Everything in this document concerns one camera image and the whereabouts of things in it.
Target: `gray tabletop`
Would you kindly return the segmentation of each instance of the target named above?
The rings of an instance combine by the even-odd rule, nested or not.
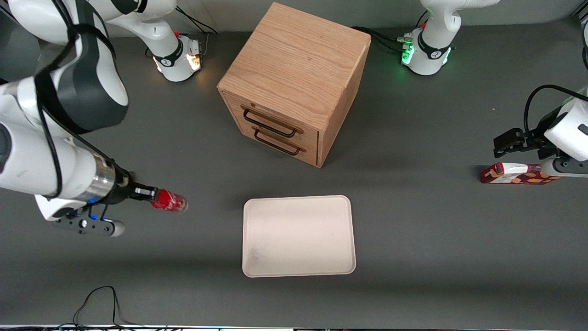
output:
[[[31,196],[0,191],[0,323],[68,322],[87,292],[110,284],[125,316],[143,324],[588,328],[588,182],[477,179],[495,162],[492,139],[521,126],[535,87],[586,83],[576,19],[464,27],[433,77],[374,45],[321,170],[239,133],[216,84],[247,37],[212,36],[204,70],[177,84],[139,39],[113,41],[131,108],[87,139],[144,183],[187,196],[190,209],[126,201],[109,211],[123,236],[78,236],[43,221]],[[532,122],[564,99],[542,92]],[[245,277],[243,204],[326,194],[352,202],[356,271]],[[109,295],[98,293],[81,322],[108,323]]]

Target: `drawer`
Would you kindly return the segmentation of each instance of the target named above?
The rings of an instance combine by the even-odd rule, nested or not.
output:
[[[286,117],[271,114],[263,106],[256,105],[241,97],[227,92],[223,92],[223,95],[233,118],[242,131],[253,125],[294,145],[316,150],[318,131],[304,125],[294,124]]]
[[[251,139],[278,150],[284,154],[290,155],[291,157],[297,158],[300,161],[306,162],[316,167],[317,152],[316,145],[313,147],[305,147],[288,139],[285,139],[279,135],[276,135],[270,131],[266,131],[257,125],[247,125],[243,122],[241,125],[241,132]]]

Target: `white tray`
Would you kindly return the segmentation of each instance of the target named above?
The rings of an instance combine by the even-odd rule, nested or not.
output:
[[[355,270],[345,196],[251,199],[243,208],[248,277],[349,274]]]

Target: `wooden drawer unit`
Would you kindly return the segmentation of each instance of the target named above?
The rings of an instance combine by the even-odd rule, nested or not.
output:
[[[369,45],[368,34],[274,3],[217,88],[241,133],[320,168]]]

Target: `black metal handle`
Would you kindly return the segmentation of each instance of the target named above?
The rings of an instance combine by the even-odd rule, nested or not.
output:
[[[272,143],[270,143],[269,141],[267,141],[265,139],[259,138],[258,137],[258,133],[259,133],[259,130],[255,130],[255,134],[253,136],[255,137],[255,139],[257,139],[257,141],[259,141],[261,143],[264,143],[264,144],[266,144],[266,145],[268,145],[270,147],[273,147],[273,148],[279,150],[280,152],[284,152],[284,153],[286,153],[288,155],[291,155],[291,156],[296,156],[296,155],[298,155],[298,153],[300,153],[300,147],[297,147],[295,152],[291,152],[291,151],[289,151],[289,150],[287,150],[285,148],[282,148],[282,147],[280,147],[280,146],[278,146],[276,144],[272,144]]]
[[[256,120],[254,120],[253,118],[249,118],[249,117],[247,117],[247,114],[249,114],[249,109],[245,108],[245,111],[243,112],[243,117],[245,117],[245,120],[246,120],[247,122],[251,122],[251,123],[253,123],[253,124],[259,125],[260,127],[264,128],[264,129],[266,129],[266,130],[268,130],[268,131],[271,131],[271,132],[273,132],[273,133],[275,133],[275,134],[279,134],[279,135],[281,135],[282,137],[285,137],[285,138],[292,138],[292,137],[294,137],[294,135],[296,134],[296,129],[292,129],[292,133],[290,133],[290,134],[288,134],[288,133],[283,133],[283,132],[281,132],[280,130],[276,130],[276,129],[274,129],[274,128],[270,127],[270,126],[267,126],[267,125],[265,125],[264,123],[261,123],[261,122],[259,122],[259,121],[256,121]]]

